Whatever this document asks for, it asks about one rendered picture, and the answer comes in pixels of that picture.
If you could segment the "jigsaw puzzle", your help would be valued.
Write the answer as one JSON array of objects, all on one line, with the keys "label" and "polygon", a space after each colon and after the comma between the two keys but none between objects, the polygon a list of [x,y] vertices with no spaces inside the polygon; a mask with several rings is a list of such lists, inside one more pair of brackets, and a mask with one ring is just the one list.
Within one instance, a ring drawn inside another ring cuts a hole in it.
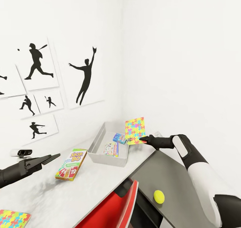
[{"label": "jigsaw puzzle", "polygon": [[139,140],[146,136],[144,117],[126,121],[125,139],[130,139],[128,145],[145,144],[147,141]]},{"label": "jigsaw puzzle", "polygon": [[0,210],[0,228],[24,228],[32,215]]}]

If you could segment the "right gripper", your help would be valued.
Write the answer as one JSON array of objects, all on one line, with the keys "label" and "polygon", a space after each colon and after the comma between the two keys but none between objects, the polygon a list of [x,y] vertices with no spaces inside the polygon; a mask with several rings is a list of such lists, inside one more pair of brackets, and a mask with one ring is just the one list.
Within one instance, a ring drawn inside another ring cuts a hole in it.
[{"label": "right gripper", "polygon": [[147,145],[151,145],[157,151],[159,151],[160,148],[164,148],[163,139],[164,137],[154,137],[153,135],[149,135],[149,136],[142,137],[139,140],[147,141],[146,143]]}]

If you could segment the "tennis ball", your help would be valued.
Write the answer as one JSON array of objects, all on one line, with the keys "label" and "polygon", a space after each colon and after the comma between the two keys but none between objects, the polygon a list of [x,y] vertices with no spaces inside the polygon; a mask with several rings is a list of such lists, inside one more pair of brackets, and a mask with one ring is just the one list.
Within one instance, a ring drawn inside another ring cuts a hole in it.
[{"label": "tennis ball", "polygon": [[160,190],[156,190],[154,192],[154,199],[157,203],[162,204],[165,200],[163,192]]}]

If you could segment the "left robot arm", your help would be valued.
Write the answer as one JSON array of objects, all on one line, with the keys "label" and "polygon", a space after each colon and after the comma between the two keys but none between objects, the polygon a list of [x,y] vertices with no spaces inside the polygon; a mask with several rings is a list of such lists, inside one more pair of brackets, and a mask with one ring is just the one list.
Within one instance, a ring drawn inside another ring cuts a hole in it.
[{"label": "left robot arm", "polygon": [[31,149],[11,149],[9,157],[18,157],[16,160],[18,163],[3,170],[0,169],[0,189],[41,170],[42,164],[46,165],[61,155],[59,153],[53,156],[50,154],[39,158],[32,158],[28,156],[31,154]]}]

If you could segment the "board game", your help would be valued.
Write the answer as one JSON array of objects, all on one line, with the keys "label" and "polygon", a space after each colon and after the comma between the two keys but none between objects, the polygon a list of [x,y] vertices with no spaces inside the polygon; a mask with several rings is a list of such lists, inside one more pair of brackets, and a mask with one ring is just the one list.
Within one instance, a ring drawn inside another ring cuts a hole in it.
[{"label": "board game", "polygon": [[103,155],[118,157],[119,143],[105,143]]},{"label": "board game", "polygon": [[126,140],[127,139],[125,139],[125,135],[121,135],[119,133],[116,133],[116,135],[113,138],[113,141],[116,141],[116,142],[121,143],[121,144],[125,144]]},{"label": "board game", "polygon": [[87,149],[74,148],[55,175],[56,179],[73,181],[87,154]]}]

